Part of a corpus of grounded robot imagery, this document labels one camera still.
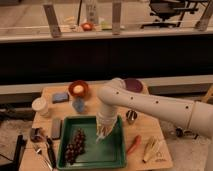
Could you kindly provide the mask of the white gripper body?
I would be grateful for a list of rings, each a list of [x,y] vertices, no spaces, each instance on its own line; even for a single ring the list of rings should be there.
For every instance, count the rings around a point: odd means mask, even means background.
[[[116,116],[104,116],[101,113],[96,115],[96,124],[103,124],[103,125],[112,125],[114,127],[117,121]]]

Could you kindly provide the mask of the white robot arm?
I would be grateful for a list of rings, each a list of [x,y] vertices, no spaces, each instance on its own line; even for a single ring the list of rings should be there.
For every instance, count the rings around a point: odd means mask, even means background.
[[[128,91],[123,79],[114,78],[97,92],[97,136],[105,139],[117,121],[117,107],[127,107],[186,128],[211,140],[204,171],[213,171],[213,105]]]

